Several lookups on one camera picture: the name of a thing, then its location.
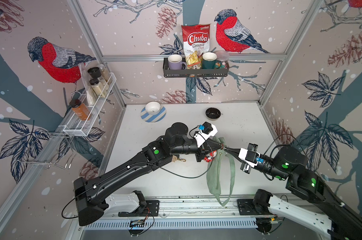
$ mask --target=white table surface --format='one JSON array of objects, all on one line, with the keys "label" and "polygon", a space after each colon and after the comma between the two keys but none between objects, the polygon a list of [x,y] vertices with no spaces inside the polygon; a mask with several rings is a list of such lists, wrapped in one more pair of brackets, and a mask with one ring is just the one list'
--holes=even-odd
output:
[{"label": "white table surface", "polygon": [[[159,122],[145,122],[140,118],[140,112],[145,105],[128,105],[118,132],[113,151],[107,166],[107,172],[123,164],[135,156],[149,142],[164,135],[165,130],[175,122],[183,122],[189,131],[205,121],[217,127],[217,137],[224,137],[231,148],[247,148],[249,143],[258,145],[261,154],[273,141],[269,129],[256,103],[206,103],[206,104],[166,104],[166,116]],[[221,117],[216,121],[209,120],[205,111],[215,107],[221,111]],[[179,175],[198,176],[208,167],[205,161],[197,162],[194,154],[181,155],[186,162],[170,162],[163,168]],[[250,174],[240,170],[241,163],[235,159],[236,173],[233,194],[254,194],[257,189],[265,189],[271,193],[287,193],[286,181],[269,181],[257,170]],[[222,195],[229,194],[230,165],[227,157],[222,157],[220,182]],[[145,196],[197,196],[211,195],[209,193],[206,175],[196,179],[185,179],[164,170],[157,169],[145,174],[115,193],[127,194],[140,190]]]}]

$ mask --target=spice jar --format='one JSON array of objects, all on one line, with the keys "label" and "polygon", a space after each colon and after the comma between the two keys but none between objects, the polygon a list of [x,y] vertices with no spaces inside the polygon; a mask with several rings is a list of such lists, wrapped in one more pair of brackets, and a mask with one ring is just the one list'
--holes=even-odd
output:
[{"label": "spice jar", "polygon": [[226,51],[217,51],[215,54],[217,55],[215,68],[226,68],[226,64],[229,61],[229,53]]},{"label": "spice jar", "polygon": [[90,115],[90,111],[83,102],[78,99],[72,99],[69,105],[72,107],[73,112],[78,116],[79,119],[86,121]]},{"label": "spice jar", "polygon": [[104,89],[104,86],[100,83],[100,81],[97,78],[93,78],[89,81],[93,91],[97,94],[97,96],[100,96],[101,98],[106,98],[107,93]]},{"label": "spice jar", "polygon": [[97,78],[102,86],[106,86],[105,90],[109,90],[109,85],[107,84],[106,80],[101,75],[101,70],[98,67],[90,68],[88,73],[92,76],[92,78]]},{"label": "spice jar", "polygon": [[109,81],[110,73],[109,73],[107,67],[105,67],[103,64],[98,64],[97,67],[100,69],[101,75],[105,79],[105,81],[108,84],[111,84],[112,81]]}]

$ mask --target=bird wallpaper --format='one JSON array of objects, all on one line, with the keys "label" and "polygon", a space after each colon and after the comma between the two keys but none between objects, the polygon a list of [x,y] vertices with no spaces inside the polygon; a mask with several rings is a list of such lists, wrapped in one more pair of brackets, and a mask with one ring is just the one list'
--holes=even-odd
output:
[{"label": "bird wallpaper", "polygon": [[[210,51],[284,53],[307,0],[78,1],[103,55],[183,54],[182,25],[210,24]],[[67,0],[0,0],[0,207],[83,91],[79,66],[96,64]],[[279,60],[229,61],[227,77],[165,78],[162,62],[110,62],[127,104],[257,101]],[[265,106],[286,144],[301,144],[337,195],[362,216],[362,0],[325,0]],[[59,239],[72,183],[95,177],[121,107],[108,97],[70,170],[42,172],[2,239]],[[60,142],[56,157],[71,148]],[[74,206],[64,212],[76,213]]]}]

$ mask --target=chip bag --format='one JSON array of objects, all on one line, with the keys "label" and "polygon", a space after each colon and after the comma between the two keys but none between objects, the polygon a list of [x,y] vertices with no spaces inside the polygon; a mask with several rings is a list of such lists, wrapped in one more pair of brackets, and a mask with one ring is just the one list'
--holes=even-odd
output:
[{"label": "chip bag", "polygon": [[200,69],[202,67],[202,55],[209,51],[210,24],[181,27],[186,68]]}]

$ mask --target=bird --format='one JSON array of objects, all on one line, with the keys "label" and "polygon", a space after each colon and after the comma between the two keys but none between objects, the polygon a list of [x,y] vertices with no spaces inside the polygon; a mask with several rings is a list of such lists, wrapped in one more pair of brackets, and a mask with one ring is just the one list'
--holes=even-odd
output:
[{"label": "bird", "polygon": [[55,80],[62,83],[74,83],[81,77],[78,64],[87,63],[96,58],[78,53],[71,48],[62,48],[48,42],[43,37],[35,37],[28,44],[30,59],[35,60]]},{"label": "bird", "polygon": [[217,22],[217,42],[225,51],[241,53],[243,50],[256,49],[269,53],[254,39],[250,30],[241,24],[233,9],[222,10],[214,21]]},{"label": "bird", "polygon": [[[344,2],[345,0],[337,0],[335,2],[332,2],[332,3],[329,3],[328,6],[331,6],[333,4],[336,4],[336,3],[339,3],[339,2]],[[346,11],[340,16],[340,17],[345,17],[346,16],[346,12],[350,9],[350,8],[358,8],[358,12],[359,14],[356,16],[359,17],[359,16],[362,16],[362,13],[361,13],[361,7],[362,7],[362,0],[347,0],[347,3],[348,3],[348,7],[346,9]]]}]

